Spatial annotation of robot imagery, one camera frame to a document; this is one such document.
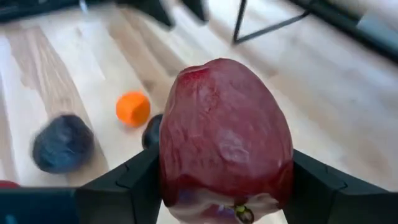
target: black object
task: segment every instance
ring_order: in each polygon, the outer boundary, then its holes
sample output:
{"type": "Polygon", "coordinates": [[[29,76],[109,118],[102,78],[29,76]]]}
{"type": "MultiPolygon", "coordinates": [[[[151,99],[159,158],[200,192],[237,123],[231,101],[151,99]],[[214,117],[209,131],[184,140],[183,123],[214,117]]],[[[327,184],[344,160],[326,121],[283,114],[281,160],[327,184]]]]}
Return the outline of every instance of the black object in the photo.
{"type": "Polygon", "coordinates": [[[144,149],[148,149],[154,144],[159,144],[160,122],[162,121],[162,118],[163,115],[158,114],[149,121],[147,128],[142,134],[142,147],[144,149]]]}
{"type": "Polygon", "coordinates": [[[32,157],[42,170],[53,174],[79,169],[94,151],[94,134],[76,115],[55,118],[35,138],[32,157]]]}
{"type": "MultiPolygon", "coordinates": [[[[78,6],[84,0],[4,0],[0,2],[0,23],[8,22],[20,17],[32,16],[50,12],[66,7],[78,6]]],[[[85,0],[87,5],[93,5],[111,0],[85,0]]],[[[201,0],[181,0],[199,20],[206,22],[207,16],[201,0]]],[[[120,5],[137,9],[167,28],[172,28],[175,23],[166,13],[160,0],[116,0],[120,5]]]]}
{"type": "Polygon", "coordinates": [[[174,26],[174,21],[171,20],[169,15],[164,11],[160,0],[117,0],[118,4],[132,6],[171,28],[174,26]]]}
{"type": "MultiPolygon", "coordinates": [[[[155,224],[161,202],[159,145],[146,148],[77,189],[0,189],[0,223],[155,224]]],[[[284,208],[289,224],[398,222],[397,193],[296,150],[294,177],[293,196],[284,208]]]]}

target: red apple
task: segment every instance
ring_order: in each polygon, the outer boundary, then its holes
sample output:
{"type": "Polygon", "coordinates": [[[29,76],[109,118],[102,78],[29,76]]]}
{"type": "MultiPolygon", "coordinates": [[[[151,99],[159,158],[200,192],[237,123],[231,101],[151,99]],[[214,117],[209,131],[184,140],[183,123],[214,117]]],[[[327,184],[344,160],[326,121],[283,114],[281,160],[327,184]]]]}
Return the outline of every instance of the red apple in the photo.
{"type": "Polygon", "coordinates": [[[217,59],[178,75],[160,124],[162,197],[176,218],[238,223],[281,209],[292,157],[285,116],[250,69],[217,59]]]}

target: wooden floor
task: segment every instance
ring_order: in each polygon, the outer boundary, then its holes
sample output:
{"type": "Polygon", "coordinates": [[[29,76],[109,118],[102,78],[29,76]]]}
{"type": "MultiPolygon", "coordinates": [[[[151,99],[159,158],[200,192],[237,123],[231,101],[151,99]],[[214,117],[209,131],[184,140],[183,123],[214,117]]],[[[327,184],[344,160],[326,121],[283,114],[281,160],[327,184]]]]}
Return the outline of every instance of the wooden floor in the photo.
{"type": "MultiPolygon", "coordinates": [[[[144,129],[124,127],[114,108],[129,90],[162,111],[176,74],[211,59],[251,68],[285,113],[296,149],[349,174],[398,190],[398,67],[315,17],[237,47],[231,37],[238,0],[209,0],[201,26],[168,4],[177,27],[114,5],[13,22],[0,28],[0,179],[26,186],[81,185],[141,150],[144,129]],[[30,157],[35,134],[72,112],[95,132],[93,161],[50,175],[30,157]]],[[[242,34],[297,15],[284,1],[250,0],[242,34]]],[[[281,213],[264,223],[285,223],[281,213]]],[[[159,223],[176,223],[166,209],[159,223]]]]}

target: orange ball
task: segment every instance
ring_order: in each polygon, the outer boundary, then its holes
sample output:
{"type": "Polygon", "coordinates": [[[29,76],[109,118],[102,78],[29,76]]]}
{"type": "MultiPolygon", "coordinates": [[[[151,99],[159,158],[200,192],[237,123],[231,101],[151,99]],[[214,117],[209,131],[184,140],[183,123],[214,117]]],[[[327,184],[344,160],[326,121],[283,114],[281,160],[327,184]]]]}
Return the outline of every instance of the orange ball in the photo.
{"type": "Polygon", "coordinates": [[[126,93],[116,103],[116,115],[124,124],[134,127],[143,125],[149,114],[149,100],[139,91],[126,93]]]}

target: black table leg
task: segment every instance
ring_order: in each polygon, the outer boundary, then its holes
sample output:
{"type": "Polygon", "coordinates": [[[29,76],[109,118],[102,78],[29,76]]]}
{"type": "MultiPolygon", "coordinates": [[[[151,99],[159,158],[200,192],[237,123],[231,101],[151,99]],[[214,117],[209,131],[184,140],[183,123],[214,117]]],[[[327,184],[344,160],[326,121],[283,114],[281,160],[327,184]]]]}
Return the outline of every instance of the black table leg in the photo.
{"type": "Polygon", "coordinates": [[[248,3],[247,0],[242,0],[241,1],[241,6],[239,8],[238,19],[236,20],[234,36],[233,36],[233,40],[232,40],[232,43],[235,44],[235,45],[236,44],[241,44],[241,43],[243,43],[243,42],[245,42],[247,40],[251,40],[253,38],[259,37],[260,35],[263,35],[263,34],[266,34],[268,32],[275,31],[277,29],[285,27],[287,25],[293,24],[294,22],[297,22],[297,21],[303,19],[304,17],[306,17],[307,15],[310,14],[310,12],[307,10],[307,11],[305,11],[303,14],[301,14],[299,16],[295,16],[295,17],[293,17],[291,19],[287,19],[287,20],[282,21],[280,23],[271,25],[271,26],[266,27],[266,28],[264,28],[262,30],[254,32],[252,34],[248,34],[248,35],[245,35],[243,37],[238,37],[239,36],[239,31],[241,29],[241,25],[242,25],[242,21],[243,21],[243,15],[244,15],[247,3],[248,3]]]}

